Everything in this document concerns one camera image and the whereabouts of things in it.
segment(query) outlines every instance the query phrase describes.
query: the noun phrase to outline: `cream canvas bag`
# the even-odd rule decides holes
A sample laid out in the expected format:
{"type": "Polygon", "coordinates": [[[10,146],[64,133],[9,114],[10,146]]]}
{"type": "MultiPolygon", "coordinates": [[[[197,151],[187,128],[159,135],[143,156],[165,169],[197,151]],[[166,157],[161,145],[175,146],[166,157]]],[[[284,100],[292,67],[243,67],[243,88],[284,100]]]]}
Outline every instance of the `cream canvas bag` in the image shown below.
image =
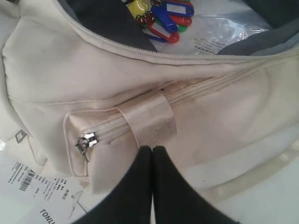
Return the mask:
{"type": "Polygon", "coordinates": [[[0,45],[6,151],[92,193],[110,191],[142,145],[164,145],[183,177],[208,189],[299,135],[298,47],[270,56],[150,52],[95,34],[58,0],[1,0],[0,45]]]}

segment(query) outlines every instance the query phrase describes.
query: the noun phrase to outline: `gray fabric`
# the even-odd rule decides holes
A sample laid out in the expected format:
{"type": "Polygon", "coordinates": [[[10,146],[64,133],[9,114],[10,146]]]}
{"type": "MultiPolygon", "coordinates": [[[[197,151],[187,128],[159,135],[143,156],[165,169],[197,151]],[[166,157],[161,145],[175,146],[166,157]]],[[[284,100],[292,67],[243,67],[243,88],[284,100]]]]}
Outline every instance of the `gray fabric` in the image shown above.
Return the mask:
{"type": "Polygon", "coordinates": [[[218,54],[249,56],[257,51],[285,43],[297,33],[299,33],[299,18],[278,29],[259,33],[250,36],[246,40],[231,44],[222,49],[218,54]]]}
{"type": "Polygon", "coordinates": [[[290,40],[285,43],[281,43],[273,48],[267,48],[264,50],[257,51],[252,54],[252,56],[265,56],[265,55],[274,55],[286,50],[289,50],[299,44],[299,33],[293,36],[290,40]]]}

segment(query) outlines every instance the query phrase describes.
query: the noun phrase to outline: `barcode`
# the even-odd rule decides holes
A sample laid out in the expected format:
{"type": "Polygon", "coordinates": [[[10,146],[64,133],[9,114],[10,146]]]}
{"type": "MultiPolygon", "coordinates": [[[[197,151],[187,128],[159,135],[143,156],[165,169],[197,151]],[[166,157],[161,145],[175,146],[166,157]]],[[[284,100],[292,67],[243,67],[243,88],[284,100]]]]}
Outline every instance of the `barcode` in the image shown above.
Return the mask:
{"type": "Polygon", "coordinates": [[[26,191],[28,186],[30,185],[33,177],[35,175],[35,172],[33,172],[32,170],[30,170],[27,174],[27,176],[25,177],[25,179],[23,180],[21,186],[20,186],[20,190],[21,191],[26,191]]]}

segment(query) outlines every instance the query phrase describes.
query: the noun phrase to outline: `yellow key tag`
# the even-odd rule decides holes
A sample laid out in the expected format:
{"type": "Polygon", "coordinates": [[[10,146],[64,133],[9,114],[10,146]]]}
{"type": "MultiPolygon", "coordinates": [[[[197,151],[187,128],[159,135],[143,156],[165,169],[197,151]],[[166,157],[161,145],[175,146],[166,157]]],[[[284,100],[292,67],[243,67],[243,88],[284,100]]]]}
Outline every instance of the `yellow key tag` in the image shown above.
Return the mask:
{"type": "Polygon", "coordinates": [[[128,6],[134,18],[136,18],[137,15],[145,14],[145,12],[150,10],[150,7],[150,0],[135,0],[128,6]]]}

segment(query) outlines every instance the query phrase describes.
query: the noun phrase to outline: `metal zipper slider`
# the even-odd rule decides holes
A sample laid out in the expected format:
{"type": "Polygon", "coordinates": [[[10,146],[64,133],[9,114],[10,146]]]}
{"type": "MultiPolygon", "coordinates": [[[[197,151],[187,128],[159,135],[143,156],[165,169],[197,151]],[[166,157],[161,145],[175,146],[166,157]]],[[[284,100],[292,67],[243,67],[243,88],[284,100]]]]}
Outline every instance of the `metal zipper slider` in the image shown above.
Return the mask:
{"type": "Polygon", "coordinates": [[[78,148],[80,153],[84,156],[85,160],[87,162],[89,162],[89,160],[86,156],[86,152],[89,148],[91,148],[92,146],[94,146],[97,143],[98,143],[98,140],[95,136],[95,133],[88,133],[88,134],[85,134],[84,137],[80,137],[78,139],[78,141],[75,144],[75,147],[78,148]]]}

